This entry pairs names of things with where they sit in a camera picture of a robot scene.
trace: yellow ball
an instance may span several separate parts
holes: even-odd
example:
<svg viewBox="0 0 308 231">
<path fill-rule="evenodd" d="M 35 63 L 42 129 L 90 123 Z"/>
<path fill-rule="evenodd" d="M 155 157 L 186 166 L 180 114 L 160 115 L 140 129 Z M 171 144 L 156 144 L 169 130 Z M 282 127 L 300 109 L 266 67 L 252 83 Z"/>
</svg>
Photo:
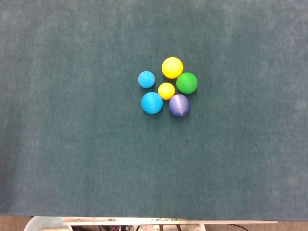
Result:
<svg viewBox="0 0 308 231">
<path fill-rule="evenodd" d="M 170 100 L 175 94 L 175 88 L 171 83 L 162 83 L 158 88 L 158 94 L 164 100 Z"/>
<path fill-rule="evenodd" d="M 162 64 L 162 71 L 167 78 L 177 78 L 183 72 L 183 63 L 176 57 L 169 57 Z"/>
</svg>

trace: green ball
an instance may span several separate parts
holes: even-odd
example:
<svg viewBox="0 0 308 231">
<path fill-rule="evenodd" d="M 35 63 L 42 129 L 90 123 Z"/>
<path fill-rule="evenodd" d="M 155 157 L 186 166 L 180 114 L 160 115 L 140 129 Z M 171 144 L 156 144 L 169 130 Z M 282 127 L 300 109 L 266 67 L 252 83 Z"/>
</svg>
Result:
<svg viewBox="0 0 308 231">
<path fill-rule="evenodd" d="M 197 77 L 189 72 L 182 73 L 177 79 L 177 88 L 184 94 L 193 93 L 198 86 Z"/>
</svg>

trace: plastic ball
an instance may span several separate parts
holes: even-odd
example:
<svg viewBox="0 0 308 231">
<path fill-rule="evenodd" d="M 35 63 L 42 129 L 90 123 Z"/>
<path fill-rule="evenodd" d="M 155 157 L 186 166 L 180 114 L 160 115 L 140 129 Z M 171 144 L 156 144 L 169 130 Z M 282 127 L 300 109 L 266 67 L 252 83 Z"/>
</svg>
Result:
<svg viewBox="0 0 308 231">
<path fill-rule="evenodd" d="M 184 94 L 193 93 L 198 86 L 197 77 L 189 72 L 182 73 L 177 79 L 177 88 Z"/>
<path fill-rule="evenodd" d="M 175 95 L 169 100 L 169 111 L 174 116 L 184 116 L 190 110 L 189 100 L 185 95 Z"/>
<path fill-rule="evenodd" d="M 159 112 L 163 107 L 163 99 L 155 92 L 146 93 L 141 99 L 141 107 L 149 114 Z"/>
<path fill-rule="evenodd" d="M 163 100 L 170 100 L 175 94 L 175 88 L 171 83 L 162 83 L 158 88 L 158 94 Z"/>
<path fill-rule="evenodd" d="M 150 88 L 155 83 L 155 76 L 150 71 L 143 71 L 138 76 L 138 83 L 143 88 Z"/>
<path fill-rule="evenodd" d="M 169 57 L 162 64 L 162 72 L 167 78 L 177 78 L 183 72 L 183 63 L 176 57 Z"/>
</svg>

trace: light blue ball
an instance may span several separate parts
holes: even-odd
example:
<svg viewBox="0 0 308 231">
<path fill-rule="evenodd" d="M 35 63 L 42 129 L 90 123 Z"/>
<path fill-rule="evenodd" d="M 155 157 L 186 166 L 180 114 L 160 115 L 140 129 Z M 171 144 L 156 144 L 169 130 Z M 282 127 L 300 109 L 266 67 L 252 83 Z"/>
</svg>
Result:
<svg viewBox="0 0 308 231">
<path fill-rule="evenodd" d="M 141 100 L 141 107 L 149 114 L 159 112 L 163 107 L 163 99 L 155 92 L 146 93 Z"/>
<path fill-rule="evenodd" d="M 155 83 L 155 76 L 150 71 L 143 71 L 138 76 L 138 83 L 143 88 L 150 88 Z"/>
</svg>

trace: floor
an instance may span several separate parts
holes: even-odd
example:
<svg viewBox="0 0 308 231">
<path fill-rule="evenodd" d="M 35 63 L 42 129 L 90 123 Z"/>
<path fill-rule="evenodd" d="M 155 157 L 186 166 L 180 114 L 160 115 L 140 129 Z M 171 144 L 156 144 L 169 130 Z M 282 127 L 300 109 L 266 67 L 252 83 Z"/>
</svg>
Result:
<svg viewBox="0 0 308 231">
<path fill-rule="evenodd" d="M 23 231 L 31 217 L 0 216 L 0 231 Z M 280 222 L 278 224 L 243 225 L 249 231 L 307 231 L 308 222 Z M 206 231 L 244 231 L 231 225 L 206 225 Z"/>
</svg>

